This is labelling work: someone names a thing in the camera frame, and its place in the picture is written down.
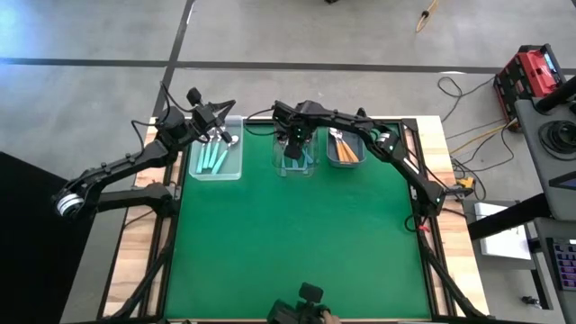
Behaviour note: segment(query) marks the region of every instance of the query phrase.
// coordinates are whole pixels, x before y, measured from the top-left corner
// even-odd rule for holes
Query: concrete floor
[[[37,60],[36,66],[0,65],[0,149],[64,177],[137,150],[130,120],[151,116],[158,81],[174,71],[168,60],[185,4],[0,2],[0,64],[2,59],[72,59],[67,66],[49,60]],[[563,68],[576,68],[576,34],[571,32],[576,9],[570,0],[445,0],[416,35],[416,20],[427,6],[428,0],[340,0],[333,5],[321,0],[196,0],[190,16],[184,13],[183,24],[189,24],[182,49],[174,53],[181,61],[403,67],[393,73],[176,68],[170,90],[183,103],[191,86],[206,100],[237,99],[234,113],[243,115],[275,99],[288,104],[311,99],[350,113],[363,106],[372,115],[444,116],[454,99],[436,86],[446,74],[423,73],[430,66],[487,68],[486,74],[449,75],[462,89],[472,89],[491,77],[490,68],[503,67],[520,45],[549,42]],[[130,60],[133,66],[138,62],[132,60],[156,60],[168,68],[121,67],[126,61],[82,67],[94,63],[84,59]],[[445,134],[500,118],[487,85],[460,102],[444,125]],[[454,149],[488,128],[450,139],[448,145]],[[523,137],[506,133],[506,138],[516,158],[481,173],[487,197],[522,200],[540,193]],[[465,150],[462,158],[469,154]],[[495,138],[470,167],[490,166],[507,156]],[[122,211],[117,211],[94,225],[64,322],[95,317],[121,221]],[[504,320],[562,322],[557,308],[532,310],[518,302],[534,294],[534,285],[528,271],[515,271],[519,275],[481,265],[490,313]]]

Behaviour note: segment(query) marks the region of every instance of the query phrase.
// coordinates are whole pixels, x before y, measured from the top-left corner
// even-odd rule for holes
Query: camera
[[[305,301],[298,301],[292,307],[284,301],[277,300],[266,317],[269,324],[322,324],[322,312],[330,311],[324,305],[317,305],[324,292],[319,287],[303,283],[298,295]]]

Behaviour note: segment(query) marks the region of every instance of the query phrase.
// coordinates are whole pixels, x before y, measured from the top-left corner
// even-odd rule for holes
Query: green mat
[[[166,317],[263,319],[307,282],[343,319],[429,318],[417,238],[403,228],[407,183],[393,166],[368,154],[338,169],[321,155],[312,177],[281,178],[271,148],[245,133],[238,181],[186,175]]]

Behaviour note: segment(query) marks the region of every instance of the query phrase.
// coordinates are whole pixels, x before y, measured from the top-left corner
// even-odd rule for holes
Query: red device
[[[564,82],[550,44],[520,46],[514,58],[494,77],[494,89],[506,122],[517,117],[516,100],[545,97]],[[519,131],[520,124],[510,129]]]

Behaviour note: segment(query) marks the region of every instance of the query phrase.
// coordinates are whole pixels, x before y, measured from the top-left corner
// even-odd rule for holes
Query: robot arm
[[[165,109],[154,126],[157,135],[142,151],[127,153],[112,163],[102,163],[98,168],[86,170],[79,178],[68,182],[52,197],[56,212],[66,218],[84,218],[94,214],[102,190],[109,184],[131,176],[149,167],[165,167],[173,164],[178,152],[195,140],[210,140],[208,131],[216,129],[222,139],[230,143],[231,136],[222,131],[226,115],[236,101],[225,103],[202,103],[201,95],[192,88],[188,101],[192,119],[186,119],[176,107]]]
[[[421,215],[439,214],[446,197],[444,189],[436,182],[427,180],[410,162],[400,137],[383,122],[366,117],[363,111],[357,115],[329,111],[313,101],[299,103],[295,109],[276,101],[273,111],[274,133],[287,140],[284,154],[288,158],[300,157],[302,145],[318,127],[333,127],[354,133],[375,157],[392,164],[414,187]]]

